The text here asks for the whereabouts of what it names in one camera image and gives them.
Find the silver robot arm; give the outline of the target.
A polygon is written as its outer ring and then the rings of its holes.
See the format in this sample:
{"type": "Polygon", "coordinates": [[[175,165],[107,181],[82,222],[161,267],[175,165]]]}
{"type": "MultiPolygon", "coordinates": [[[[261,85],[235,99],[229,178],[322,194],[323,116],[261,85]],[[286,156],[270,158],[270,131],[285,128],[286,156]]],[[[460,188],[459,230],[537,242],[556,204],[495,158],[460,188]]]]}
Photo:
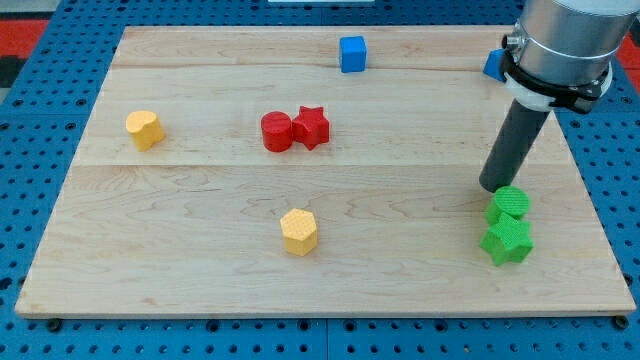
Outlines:
{"type": "Polygon", "coordinates": [[[503,45],[528,75],[582,86],[609,68],[639,14],[639,0],[526,0],[503,45]]]}

